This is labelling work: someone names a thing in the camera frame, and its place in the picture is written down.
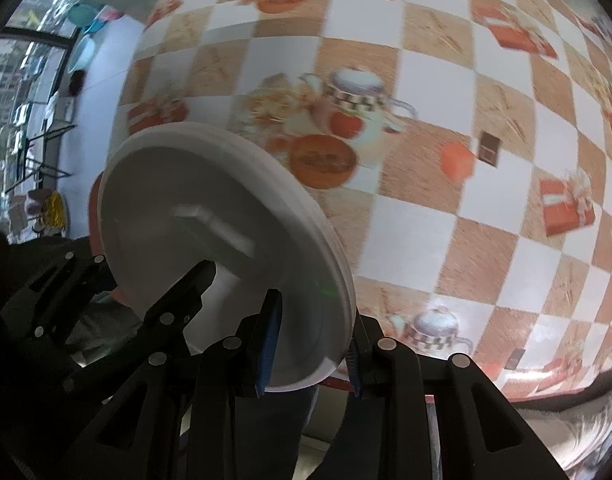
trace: metal screw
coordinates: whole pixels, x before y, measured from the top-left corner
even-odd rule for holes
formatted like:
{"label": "metal screw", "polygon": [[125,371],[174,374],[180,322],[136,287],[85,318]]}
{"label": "metal screw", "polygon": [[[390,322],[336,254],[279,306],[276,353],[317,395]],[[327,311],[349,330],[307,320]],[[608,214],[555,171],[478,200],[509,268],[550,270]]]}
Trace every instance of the metal screw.
{"label": "metal screw", "polygon": [[170,325],[175,320],[175,316],[173,316],[170,312],[164,312],[160,316],[160,323],[162,325]]}
{"label": "metal screw", "polygon": [[64,382],[62,383],[62,388],[64,388],[64,391],[67,394],[70,394],[71,391],[73,391],[75,389],[75,381],[73,380],[72,377],[68,377],[66,379],[64,379]]}
{"label": "metal screw", "polygon": [[155,352],[148,356],[148,362],[153,366],[160,366],[166,362],[166,354],[164,352]]}
{"label": "metal screw", "polygon": [[232,335],[224,339],[222,345],[224,345],[224,348],[227,350],[234,350],[241,346],[241,339],[236,335]]}
{"label": "metal screw", "polygon": [[378,342],[377,346],[382,350],[394,350],[397,346],[397,342],[390,337],[382,337]]}
{"label": "metal screw", "polygon": [[452,364],[458,368],[468,368],[470,366],[470,358],[466,354],[455,354],[451,360]]}

